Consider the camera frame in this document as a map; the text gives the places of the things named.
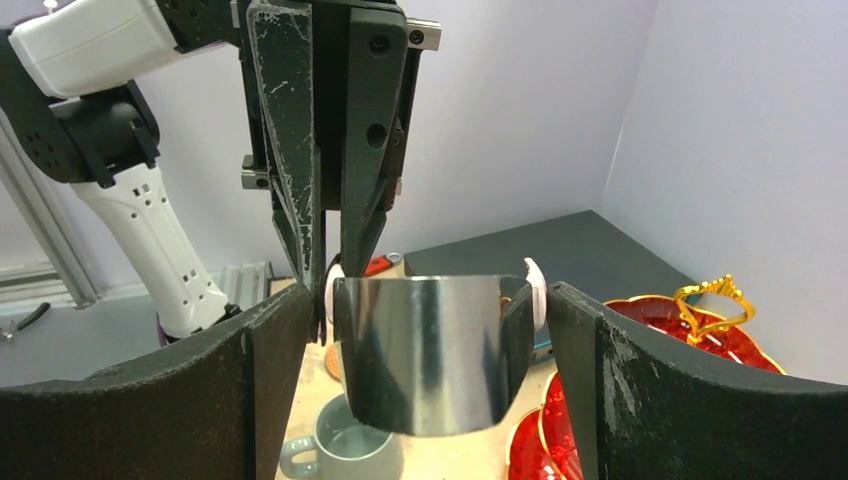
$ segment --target robotic arm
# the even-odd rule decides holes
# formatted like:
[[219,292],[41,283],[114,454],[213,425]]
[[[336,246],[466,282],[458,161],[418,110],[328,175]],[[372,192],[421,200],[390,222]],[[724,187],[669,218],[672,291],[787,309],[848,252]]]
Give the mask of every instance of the robotic arm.
[[[0,107],[33,163],[104,221],[174,341],[239,310],[171,208],[158,126],[132,79],[211,45],[240,49],[253,145],[243,182],[270,190],[318,300],[324,212],[342,212],[345,271],[364,270],[400,182],[420,51],[439,36],[391,2],[77,0],[0,31]],[[315,303],[313,340],[325,335]]]

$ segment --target red decorative plate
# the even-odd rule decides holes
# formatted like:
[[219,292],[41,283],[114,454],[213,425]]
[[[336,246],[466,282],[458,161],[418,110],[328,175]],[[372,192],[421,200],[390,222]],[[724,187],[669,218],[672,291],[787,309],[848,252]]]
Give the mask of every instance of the red decorative plate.
[[[745,313],[728,320],[683,303],[685,297],[701,293],[732,298],[744,308]],[[684,287],[675,293],[674,298],[643,295],[610,300],[605,305],[695,348],[742,365],[786,374],[737,326],[750,320],[756,310],[744,299],[730,275],[715,282]],[[583,480],[559,372],[548,379],[542,408],[528,413],[516,425],[507,453],[507,465],[507,480]]]
[[[636,320],[652,329],[670,335],[682,342],[690,341],[692,328],[680,318],[680,309],[671,297],[643,295],[627,300],[610,300],[605,305],[625,317]],[[697,307],[689,307],[692,315],[702,326],[723,322],[715,313]],[[763,352],[754,340],[739,327],[713,330],[694,345],[701,350],[736,363],[786,374],[783,368]]]
[[565,405],[565,393],[559,372],[548,378],[545,388],[545,404],[539,415],[539,432],[542,446],[553,459],[557,469],[567,480],[583,480],[580,459],[577,458],[577,444],[571,430],[571,419]]
[[506,458],[506,480],[571,480],[562,476],[542,447],[541,409],[528,412],[513,428]]

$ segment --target wooden table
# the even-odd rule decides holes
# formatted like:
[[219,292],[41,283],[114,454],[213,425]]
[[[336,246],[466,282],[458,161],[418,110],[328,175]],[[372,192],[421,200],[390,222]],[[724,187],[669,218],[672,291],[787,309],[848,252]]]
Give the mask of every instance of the wooden table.
[[[379,276],[399,277],[402,272],[403,267],[398,266]],[[275,282],[271,292],[275,293],[289,283]],[[326,347],[316,344],[306,346],[286,440],[312,434],[318,412],[333,397],[342,393],[341,384],[324,368],[325,351]],[[403,436],[401,443],[405,465],[402,480],[503,479],[507,442],[513,426],[525,413],[541,405],[548,377],[555,369],[553,361],[532,367],[506,419],[496,427],[446,438]],[[297,459],[309,461],[314,459],[314,454],[303,454]],[[276,480],[284,479],[288,477],[278,469]]]

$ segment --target red plate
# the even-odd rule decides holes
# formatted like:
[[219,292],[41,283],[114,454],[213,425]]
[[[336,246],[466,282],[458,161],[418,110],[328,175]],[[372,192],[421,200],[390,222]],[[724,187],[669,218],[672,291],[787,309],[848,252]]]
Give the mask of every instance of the red plate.
[[[671,335],[683,342],[687,340],[687,336],[692,331],[689,324],[680,319],[680,309],[677,308],[677,304],[671,297],[644,295],[628,300],[610,300],[605,305],[625,317],[636,320],[666,335]],[[690,308],[699,325],[707,326],[724,321],[724,318],[715,313],[695,307]],[[754,340],[739,327],[714,330],[704,335],[695,346],[736,363],[786,374],[783,368],[766,355]]]
[[571,431],[571,419],[565,406],[565,393],[559,372],[548,379],[545,389],[545,404],[539,416],[539,432],[542,446],[554,460],[557,469],[567,480],[583,480],[580,459],[577,458],[577,445]]
[[512,430],[506,459],[507,480],[566,480],[542,447],[540,411],[537,408],[528,412]]

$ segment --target stainless steel cup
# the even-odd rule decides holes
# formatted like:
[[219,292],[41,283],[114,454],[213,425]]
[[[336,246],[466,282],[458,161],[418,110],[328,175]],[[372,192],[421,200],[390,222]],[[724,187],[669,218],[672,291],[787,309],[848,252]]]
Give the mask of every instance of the stainless steel cup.
[[504,418],[533,349],[525,279],[348,277],[335,287],[342,381],[358,420],[445,436]]

